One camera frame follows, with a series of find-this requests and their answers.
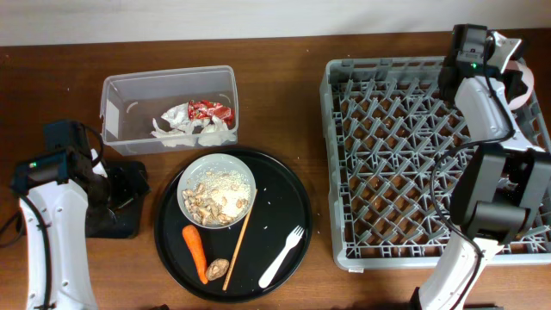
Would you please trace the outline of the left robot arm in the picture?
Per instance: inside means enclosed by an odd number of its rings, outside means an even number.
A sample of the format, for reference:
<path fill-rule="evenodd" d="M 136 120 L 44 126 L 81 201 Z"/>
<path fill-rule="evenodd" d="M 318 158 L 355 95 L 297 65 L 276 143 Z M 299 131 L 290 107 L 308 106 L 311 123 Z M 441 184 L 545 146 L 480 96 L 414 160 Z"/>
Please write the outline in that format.
<path fill-rule="evenodd" d="M 106 162 L 79 121 L 45 125 L 46 152 L 19 163 L 10 188 L 28 241 L 29 309 L 95 309 L 86 240 L 132 239 L 151 188 L 139 161 Z"/>

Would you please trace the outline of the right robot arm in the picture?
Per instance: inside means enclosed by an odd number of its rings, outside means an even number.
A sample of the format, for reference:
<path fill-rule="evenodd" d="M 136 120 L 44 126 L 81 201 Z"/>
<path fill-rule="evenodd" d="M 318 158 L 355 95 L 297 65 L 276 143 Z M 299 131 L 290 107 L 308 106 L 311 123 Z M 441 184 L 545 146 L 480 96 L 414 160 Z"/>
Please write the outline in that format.
<path fill-rule="evenodd" d="M 450 239 L 413 309 L 461 309 L 487 264 L 533 225 L 550 183 L 550 154 L 525 137 L 513 113 L 534 89 L 523 42 L 456 24 L 438 76 L 441 97 L 467 122 L 475 153 L 442 218 Z"/>

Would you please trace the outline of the red snack wrapper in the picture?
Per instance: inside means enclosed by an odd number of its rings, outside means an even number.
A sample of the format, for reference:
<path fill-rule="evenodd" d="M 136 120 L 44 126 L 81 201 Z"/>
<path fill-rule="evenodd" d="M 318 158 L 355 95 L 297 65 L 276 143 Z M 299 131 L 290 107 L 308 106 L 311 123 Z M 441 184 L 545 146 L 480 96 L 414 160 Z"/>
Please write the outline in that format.
<path fill-rule="evenodd" d="M 230 126 L 235 119 L 235 112 L 233 109 L 224 106 L 220 102 L 210 102 L 208 100 L 189 102 L 188 117 L 190 120 L 211 119 L 213 116 L 223 120 L 225 124 Z"/>

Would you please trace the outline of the pink small bowl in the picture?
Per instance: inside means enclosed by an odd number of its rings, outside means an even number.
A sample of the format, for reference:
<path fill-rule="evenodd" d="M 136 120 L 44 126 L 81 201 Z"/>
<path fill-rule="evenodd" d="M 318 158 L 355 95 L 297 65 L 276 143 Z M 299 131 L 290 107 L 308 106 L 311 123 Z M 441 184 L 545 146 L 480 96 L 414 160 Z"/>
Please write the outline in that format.
<path fill-rule="evenodd" d="M 535 78 L 532 70 L 518 61 L 510 61 L 505 67 L 506 100 L 510 110 L 521 108 L 533 92 Z"/>

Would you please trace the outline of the white plastic fork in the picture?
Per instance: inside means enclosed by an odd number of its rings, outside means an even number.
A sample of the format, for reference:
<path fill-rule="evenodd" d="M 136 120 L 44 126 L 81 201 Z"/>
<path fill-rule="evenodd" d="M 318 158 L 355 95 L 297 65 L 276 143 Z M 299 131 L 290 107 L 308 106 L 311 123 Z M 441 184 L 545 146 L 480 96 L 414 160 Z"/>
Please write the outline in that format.
<path fill-rule="evenodd" d="M 282 250 L 279 252 L 279 254 L 275 257 L 275 259 L 269 265 L 269 267 L 264 271 L 264 273 L 259 278 L 258 286 L 260 288 L 267 288 L 270 285 L 270 283 L 272 282 L 272 280 L 276 275 L 276 272 L 281 267 L 284 258 L 295 246 L 298 245 L 304 232 L 305 232 L 305 229 L 303 227 L 297 226 L 287 236 L 285 245 L 283 246 Z"/>

